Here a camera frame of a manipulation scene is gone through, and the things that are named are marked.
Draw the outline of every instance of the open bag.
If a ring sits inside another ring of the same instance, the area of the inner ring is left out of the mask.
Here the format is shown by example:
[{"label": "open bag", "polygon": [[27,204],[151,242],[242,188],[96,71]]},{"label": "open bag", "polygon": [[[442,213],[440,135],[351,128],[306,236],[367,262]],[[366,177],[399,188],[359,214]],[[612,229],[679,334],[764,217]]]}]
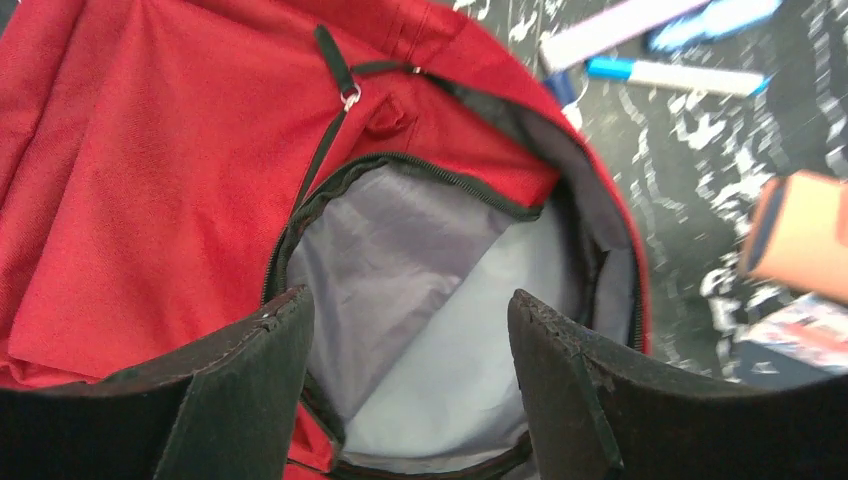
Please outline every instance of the open bag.
[{"label": "open bag", "polygon": [[[15,405],[192,348],[306,285],[305,378],[284,386],[277,365],[230,387],[299,395],[288,460],[281,423],[278,472],[197,478],[526,478],[513,291],[650,351],[646,264],[615,184],[460,13],[424,0],[24,2],[0,65],[0,387]],[[296,370],[298,354],[277,361]],[[197,395],[245,428],[294,408]],[[50,396],[70,414],[73,397]],[[159,420],[166,453],[173,418]],[[265,442],[221,441],[214,421],[191,426],[215,448]],[[7,422],[0,436],[22,428]],[[165,457],[138,478],[172,478],[157,473]]]}]

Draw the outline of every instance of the zipper teeth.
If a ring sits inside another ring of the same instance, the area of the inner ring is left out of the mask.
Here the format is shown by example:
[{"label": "zipper teeth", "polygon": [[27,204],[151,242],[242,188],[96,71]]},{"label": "zipper teeth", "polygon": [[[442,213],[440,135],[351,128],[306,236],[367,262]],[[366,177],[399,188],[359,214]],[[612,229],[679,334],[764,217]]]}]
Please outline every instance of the zipper teeth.
[{"label": "zipper teeth", "polygon": [[[419,168],[444,183],[448,183],[461,188],[472,197],[482,201],[483,203],[486,203],[487,205],[495,208],[496,210],[499,210],[516,218],[517,220],[533,220],[535,218],[538,218],[539,212],[541,211],[541,208],[522,207],[518,204],[504,200],[503,198],[500,198],[499,196],[495,195],[495,192],[484,191],[487,189],[487,186],[484,182],[480,181],[478,184],[475,185],[475,183],[477,182],[470,180],[469,177],[465,177],[463,175],[444,170],[418,157],[400,152],[369,153],[351,160],[342,168],[340,168],[328,178],[326,178],[323,182],[321,182],[320,185],[318,185],[318,187],[316,187],[312,191],[312,193],[303,201],[303,203],[301,203],[300,208],[298,208],[295,212],[292,213],[288,223],[286,224],[286,227],[283,229],[282,233],[277,238],[277,242],[275,243],[274,249],[271,252],[271,259],[268,262],[267,268],[265,270],[265,279],[262,284],[262,304],[270,300],[270,298],[268,297],[272,294],[272,292],[269,291],[269,287],[271,286],[272,277],[274,275],[274,269],[279,264],[281,258],[286,259],[286,261],[288,261],[288,257],[291,255],[292,251],[294,250],[294,247],[296,246],[296,242],[292,242],[292,244],[288,248],[283,249],[286,240],[289,237],[288,233],[292,225],[300,223],[300,220],[310,216],[314,210],[317,210],[317,208],[320,207],[320,202],[315,202],[319,196],[327,195],[329,199],[336,198],[341,195],[345,190],[347,190],[347,188],[349,188],[350,186],[348,182],[343,182],[343,184],[339,185],[338,188],[332,189],[328,192],[324,192],[324,190],[328,188],[329,184],[339,178],[344,179],[348,174],[354,172],[357,167],[362,166],[366,162],[377,161],[382,159],[387,160],[386,162],[377,162],[373,168],[379,168],[381,166],[384,166],[390,163],[391,160],[399,160],[404,165]],[[372,168],[363,169],[360,175],[364,174],[366,171],[371,169]],[[286,288],[285,271],[280,274],[280,281],[278,283],[279,288]]]}]

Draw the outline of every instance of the light blue object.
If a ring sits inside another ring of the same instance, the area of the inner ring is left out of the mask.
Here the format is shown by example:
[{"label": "light blue object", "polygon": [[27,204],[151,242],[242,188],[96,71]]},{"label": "light blue object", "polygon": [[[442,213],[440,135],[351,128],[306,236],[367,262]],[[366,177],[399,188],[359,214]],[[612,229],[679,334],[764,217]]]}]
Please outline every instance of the light blue object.
[{"label": "light blue object", "polygon": [[646,46],[650,52],[672,53],[720,40],[765,22],[782,3],[783,0],[713,0],[695,13],[649,32]]},{"label": "light blue object", "polygon": [[595,57],[586,64],[586,73],[590,77],[612,78],[616,80],[629,80],[633,73],[633,60],[620,60],[617,58]]}]

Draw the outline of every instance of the tabletop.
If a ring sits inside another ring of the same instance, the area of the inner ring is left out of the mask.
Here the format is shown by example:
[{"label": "tabletop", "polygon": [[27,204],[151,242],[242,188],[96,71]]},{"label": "tabletop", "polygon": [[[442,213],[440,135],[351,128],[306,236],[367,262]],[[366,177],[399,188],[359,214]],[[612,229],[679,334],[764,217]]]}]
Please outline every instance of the tabletop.
[{"label": "tabletop", "polygon": [[[441,0],[540,74],[539,40],[616,0]],[[17,0],[0,0],[0,30]],[[588,81],[583,132],[629,201],[649,254],[655,355],[733,379],[733,339],[792,299],[735,274],[748,211],[773,175],[848,176],[848,0],[786,0],[768,24],[665,59],[773,76],[752,99]],[[639,40],[610,52],[642,57]]]}]

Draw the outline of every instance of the table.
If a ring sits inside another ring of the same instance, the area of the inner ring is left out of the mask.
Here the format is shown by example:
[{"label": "table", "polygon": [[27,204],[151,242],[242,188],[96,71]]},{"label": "table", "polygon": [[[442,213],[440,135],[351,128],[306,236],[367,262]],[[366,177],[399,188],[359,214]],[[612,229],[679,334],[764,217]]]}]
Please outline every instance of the table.
[{"label": "table", "polygon": [[[452,0],[534,73],[541,38],[615,0]],[[767,25],[663,61],[773,75],[754,99],[682,94],[572,75],[583,131],[630,203],[650,259],[655,355],[734,379],[732,343],[791,301],[737,278],[748,211],[772,175],[848,176],[848,0],[786,0]],[[639,40],[616,48],[646,55]]]}]

